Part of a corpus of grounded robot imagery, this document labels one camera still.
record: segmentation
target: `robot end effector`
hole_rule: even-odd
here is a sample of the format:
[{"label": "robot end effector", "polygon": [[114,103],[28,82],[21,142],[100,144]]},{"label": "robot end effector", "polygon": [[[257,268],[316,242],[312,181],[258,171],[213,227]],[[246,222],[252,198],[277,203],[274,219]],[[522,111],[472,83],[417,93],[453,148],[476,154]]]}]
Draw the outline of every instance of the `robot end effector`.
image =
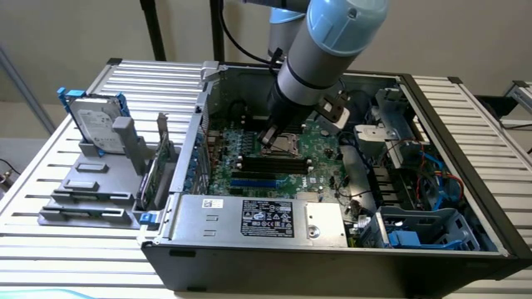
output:
[{"label": "robot end effector", "polygon": [[[325,91],[337,83],[356,56],[370,43],[386,12],[388,0],[310,1],[306,18],[293,43],[288,45],[288,55],[268,95],[270,116],[258,137],[264,146],[269,147],[286,126],[301,123],[314,110],[330,123],[346,120],[348,111],[332,118],[329,115],[322,117],[332,107],[337,108],[332,99],[324,101],[328,98],[324,97]],[[293,21],[294,14],[288,13],[286,20]],[[270,23],[278,24],[273,15]]]}]

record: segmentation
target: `robotic arm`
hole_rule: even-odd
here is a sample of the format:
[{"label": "robotic arm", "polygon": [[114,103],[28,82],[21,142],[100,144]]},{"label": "robotic arm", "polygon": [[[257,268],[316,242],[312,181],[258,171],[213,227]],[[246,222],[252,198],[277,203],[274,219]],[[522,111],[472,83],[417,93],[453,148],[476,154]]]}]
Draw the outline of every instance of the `robotic arm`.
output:
[{"label": "robotic arm", "polygon": [[[302,122],[317,109],[326,89],[337,83],[356,56],[366,48],[384,22],[388,0],[244,2],[293,10],[273,9],[272,24],[302,22],[292,44],[286,36],[294,31],[293,27],[285,26],[277,30],[284,34],[284,39],[276,41],[270,35],[269,52],[272,42],[289,51],[268,96],[270,116],[268,126],[260,134],[260,142],[269,147],[286,126]],[[302,20],[304,15],[298,12],[304,11],[304,7],[308,8],[306,18]],[[340,129],[348,118],[348,111],[345,113],[341,117],[334,117]]]}]

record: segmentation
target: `power supply label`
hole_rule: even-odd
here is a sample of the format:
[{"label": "power supply label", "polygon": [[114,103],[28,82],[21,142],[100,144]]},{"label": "power supply label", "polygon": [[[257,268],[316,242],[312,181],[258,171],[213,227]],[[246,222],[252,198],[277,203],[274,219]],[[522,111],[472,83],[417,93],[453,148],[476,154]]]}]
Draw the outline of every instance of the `power supply label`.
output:
[{"label": "power supply label", "polygon": [[293,238],[292,203],[244,200],[240,232],[246,237]]}]

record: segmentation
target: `black ram slot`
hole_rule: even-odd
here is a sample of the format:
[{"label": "black ram slot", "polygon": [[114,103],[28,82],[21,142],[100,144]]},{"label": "black ram slot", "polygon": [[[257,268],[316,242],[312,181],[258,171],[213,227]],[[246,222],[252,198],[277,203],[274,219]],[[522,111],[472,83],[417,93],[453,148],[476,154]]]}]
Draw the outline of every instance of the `black ram slot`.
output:
[{"label": "black ram slot", "polygon": [[244,157],[241,160],[241,171],[252,173],[308,174],[306,159]]},{"label": "black ram slot", "polygon": [[269,179],[269,180],[276,179],[273,173],[244,173],[241,171],[232,172],[230,178],[233,178],[233,179]]},{"label": "black ram slot", "polygon": [[[264,128],[266,127],[266,124],[268,124],[266,120],[249,119],[244,124],[244,131],[261,132],[261,130],[264,130]],[[301,125],[300,124],[288,125],[282,133],[302,134]]]}]

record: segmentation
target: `metal grated table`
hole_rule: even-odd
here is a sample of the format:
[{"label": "metal grated table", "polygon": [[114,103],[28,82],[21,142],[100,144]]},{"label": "metal grated table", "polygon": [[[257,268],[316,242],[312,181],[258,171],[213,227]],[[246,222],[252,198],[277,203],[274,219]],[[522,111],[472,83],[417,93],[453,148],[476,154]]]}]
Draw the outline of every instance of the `metal grated table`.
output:
[{"label": "metal grated table", "polygon": [[[170,139],[180,145],[201,92],[200,64],[124,60],[106,66],[89,92],[124,92],[136,128],[148,143],[158,139],[156,115],[169,114]],[[461,84],[414,77],[470,163],[532,245],[532,164]],[[80,134],[60,127],[0,201],[0,290],[68,288],[94,298],[272,298],[178,293],[164,285],[136,243],[136,230],[38,226],[36,218],[80,153]],[[481,280],[446,298],[532,297],[532,270],[508,279]]]}]

